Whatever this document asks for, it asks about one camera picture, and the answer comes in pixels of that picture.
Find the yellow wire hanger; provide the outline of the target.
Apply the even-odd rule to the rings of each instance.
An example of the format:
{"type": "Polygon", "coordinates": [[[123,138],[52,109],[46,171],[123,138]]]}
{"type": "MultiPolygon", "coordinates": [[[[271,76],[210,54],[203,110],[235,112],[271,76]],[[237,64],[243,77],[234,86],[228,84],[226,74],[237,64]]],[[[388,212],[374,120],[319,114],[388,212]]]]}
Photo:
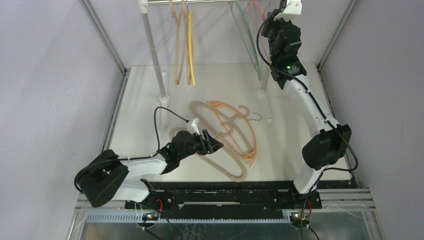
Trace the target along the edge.
{"type": "Polygon", "coordinates": [[[186,10],[186,48],[187,48],[187,84],[196,86],[195,74],[194,74],[194,47],[193,47],[193,31],[192,31],[192,20],[194,13],[189,10],[188,3],[185,7],[186,10]]]}

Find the orange wire hanger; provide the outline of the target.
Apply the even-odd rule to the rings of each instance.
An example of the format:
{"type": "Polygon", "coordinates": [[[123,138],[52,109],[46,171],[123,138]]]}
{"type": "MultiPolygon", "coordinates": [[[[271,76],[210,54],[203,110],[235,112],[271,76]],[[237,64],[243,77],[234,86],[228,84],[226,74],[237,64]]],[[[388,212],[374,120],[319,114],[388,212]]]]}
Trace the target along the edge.
{"type": "Polygon", "coordinates": [[[256,163],[258,157],[258,140],[254,128],[251,125],[251,119],[246,117],[249,108],[245,108],[245,110],[247,110],[246,113],[241,113],[238,109],[221,101],[207,101],[206,104],[211,107],[211,110],[217,117],[220,126],[223,127],[224,135],[230,138],[235,147],[235,152],[240,154],[242,159],[248,162],[248,168],[251,169],[256,163]],[[252,145],[242,129],[236,124],[237,120],[243,121],[248,127],[252,136],[252,145]],[[234,138],[234,131],[236,131],[238,136],[244,142],[247,151],[243,151],[240,144],[234,138]]]}

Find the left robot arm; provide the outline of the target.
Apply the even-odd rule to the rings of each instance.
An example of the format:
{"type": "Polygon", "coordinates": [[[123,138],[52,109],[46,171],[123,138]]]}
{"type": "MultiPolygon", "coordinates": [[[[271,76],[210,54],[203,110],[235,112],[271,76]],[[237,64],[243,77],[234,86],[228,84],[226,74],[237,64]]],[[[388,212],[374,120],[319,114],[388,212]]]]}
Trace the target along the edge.
{"type": "Polygon", "coordinates": [[[74,186],[93,208],[110,201],[131,201],[149,209],[155,205],[157,196],[154,187],[143,176],[170,173],[192,155],[210,155],[223,147],[222,142],[204,129],[201,134],[178,131],[151,156],[123,158],[107,149],[76,174],[74,186]]]}

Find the pink wire hanger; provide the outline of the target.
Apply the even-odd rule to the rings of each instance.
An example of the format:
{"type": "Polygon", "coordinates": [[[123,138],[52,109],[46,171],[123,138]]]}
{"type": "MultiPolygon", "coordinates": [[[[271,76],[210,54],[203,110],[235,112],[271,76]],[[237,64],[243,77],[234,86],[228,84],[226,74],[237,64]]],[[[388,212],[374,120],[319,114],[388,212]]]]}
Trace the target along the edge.
{"type": "MultiPolygon", "coordinates": [[[[251,21],[254,25],[255,32],[259,31],[260,25],[263,23],[265,18],[265,12],[260,3],[257,0],[249,0],[248,1],[248,11],[251,21]]],[[[263,37],[259,37],[260,50],[264,57],[266,57],[267,61],[270,61],[270,57],[267,56],[267,48],[264,44],[263,37]]]]}

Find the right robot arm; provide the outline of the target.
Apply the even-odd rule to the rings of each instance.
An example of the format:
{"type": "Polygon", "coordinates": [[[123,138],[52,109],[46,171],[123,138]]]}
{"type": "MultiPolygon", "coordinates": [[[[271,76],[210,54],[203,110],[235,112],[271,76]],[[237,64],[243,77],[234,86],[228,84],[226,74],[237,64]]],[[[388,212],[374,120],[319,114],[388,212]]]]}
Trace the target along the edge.
{"type": "Polygon", "coordinates": [[[334,165],[343,158],[349,148],[351,128],[341,125],[329,109],[315,96],[298,52],[302,45],[301,29],[292,20],[301,14],[300,1],[283,1],[269,12],[259,27],[256,41],[267,39],[269,57],[260,57],[270,67],[271,76],[297,106],[306,122],[311,139],[301,149],[304,165],[293,181],[294,191],[289,203],[302,208],[309,201],[309,193],[325,171],[335,170],[334,165]]]}

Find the green wire hanger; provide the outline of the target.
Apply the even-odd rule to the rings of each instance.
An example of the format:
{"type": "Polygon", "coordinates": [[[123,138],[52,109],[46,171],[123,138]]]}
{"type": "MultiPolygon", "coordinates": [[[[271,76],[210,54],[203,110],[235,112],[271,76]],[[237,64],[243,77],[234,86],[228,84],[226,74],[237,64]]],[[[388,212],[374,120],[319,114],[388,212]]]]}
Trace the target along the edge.
{"type": "Polygon", "coordinates": [[[261,82],[262,71],[258,60],[256,45],[253,40],[253,35],[246,14],[247,8],[242,7],[242,5],[236,1],[230,1],[229,9],[240,34],[241,40],[247,51],[250,62],[253,66],[254,71],[256,72],[257,79],[261,82]]]}

